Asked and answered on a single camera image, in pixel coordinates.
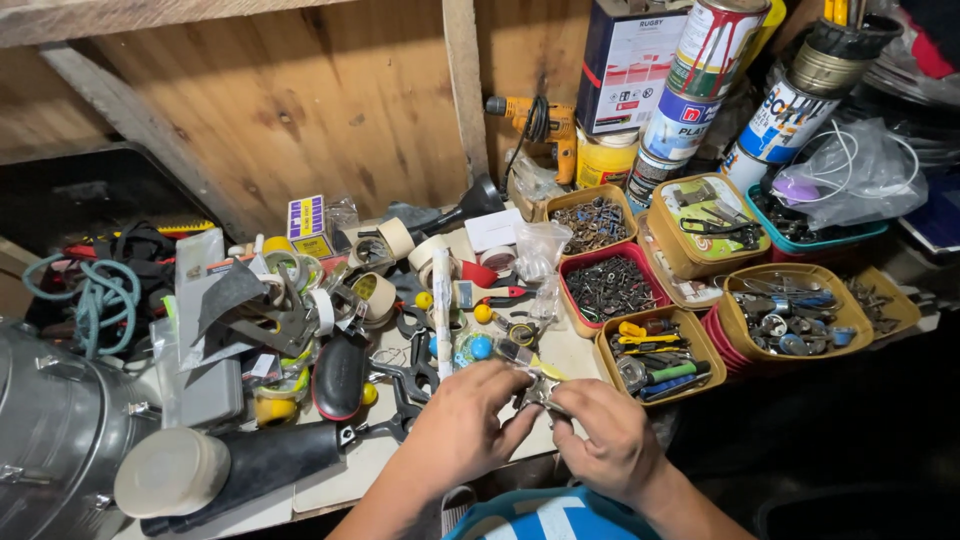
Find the power drill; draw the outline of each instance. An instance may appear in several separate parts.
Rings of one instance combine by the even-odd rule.
[[[513,119],[514,129],[520,132],[520,142],[516,146],[518,151],[524,138],[533,142],[553,143],[553,157],[557,160],[557,176],[554,180],[561,185],[573,182],[573,170],[577,164],[573,107],[547,103],[542,96],[533,99],[493,96],[487,100],[485,109],[487,114]],[[515,158],[516,152],[507,167],[507,174],[510,174]]]

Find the blue shirt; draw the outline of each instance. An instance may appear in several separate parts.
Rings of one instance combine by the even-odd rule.
[[[630,508],[585,486],[522,489],[475,504],[443,540],[660,540]]]

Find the teal rope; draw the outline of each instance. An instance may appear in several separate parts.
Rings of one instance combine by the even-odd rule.
[[[136,325],[136,305],[140,303],[140,279],[129,266],[115,260],[98,260],[93,264],[81,262],[80,269],[86,275],[86,280],[76,289],[60,294],[43,292],[30,281],[30,276],[41,266],[46,266],[63,258],[63,254],[56,254],[35,262],[27,267],[23,273],[23,284],[38,298],[50,301],[70,300],[77,291],[80,291],[80,301],[77,305],[77,329],[74,338],[86,350],[87,359],[95,356],[115,355],[130,345],[133,339],[133,330]],[[121,277],[104,278],[97,274],[98,269],[113,269],[123,274]],[[124,278],[130,281],[133,291],[127,292],[124,288]],[[124,308],[116,315],[100,320],[104,310],[108,307],[119,306]],[[123,329],[120,341],[112,346],[98,349],[100,329],[113,326],[127,319],[127,326]]]

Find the human hand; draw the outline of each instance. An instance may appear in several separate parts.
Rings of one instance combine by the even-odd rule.
[[[597,379],[563,382],[551,401],[566,409],[587,431],[586,441],[560,415],[553,442],[577,479],[601,495],[642,505],[645,491],[669,467],[643,407]]]
[[[407,440],[396,451],[402,467],[424,471],[435,496],[505,465],[530,434],[539,405],[528,405],[500,427],[497,413],[533,383],[501,360],[475,362],[444,380]]]

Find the blue ball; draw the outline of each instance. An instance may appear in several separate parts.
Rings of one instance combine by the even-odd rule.
[[[478,360],[485,360],[493,352],[493,344],[486,337],[474,337],[470,342],[470,353]]]

